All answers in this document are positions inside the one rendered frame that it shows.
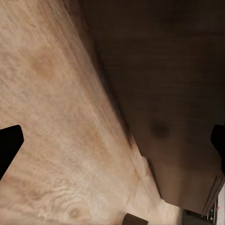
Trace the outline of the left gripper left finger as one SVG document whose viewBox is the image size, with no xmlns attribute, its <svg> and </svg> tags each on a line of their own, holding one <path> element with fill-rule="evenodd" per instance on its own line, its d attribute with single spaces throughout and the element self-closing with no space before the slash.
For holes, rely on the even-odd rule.
<svg viewBox="0 0 225 225">
<path fill-rule="evenodd" d="M 20 125 L 0 130 L 0 180 L 24 143 Z"/>
</svg>

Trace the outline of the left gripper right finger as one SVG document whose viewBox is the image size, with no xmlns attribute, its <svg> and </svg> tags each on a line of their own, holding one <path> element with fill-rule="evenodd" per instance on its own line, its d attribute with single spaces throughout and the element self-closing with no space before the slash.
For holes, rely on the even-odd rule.
<svg viewBox="0 0 225 225">
<path fill-rule="evenodd" d="M 225 161 L 225 126 L 214 125 L 211 134 L 211 143 Z"/>
</svg>

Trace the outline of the pillar candle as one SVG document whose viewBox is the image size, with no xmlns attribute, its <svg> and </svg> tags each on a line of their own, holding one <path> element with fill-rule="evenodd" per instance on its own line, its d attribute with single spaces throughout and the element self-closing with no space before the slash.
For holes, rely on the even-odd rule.
<svg viewBox="0 0 225 225">
<path fill-rule="evenodd" d="M 127 213 L 124 217 L 122 225 L 150 225 L 149 221 Z"/>
</svg>

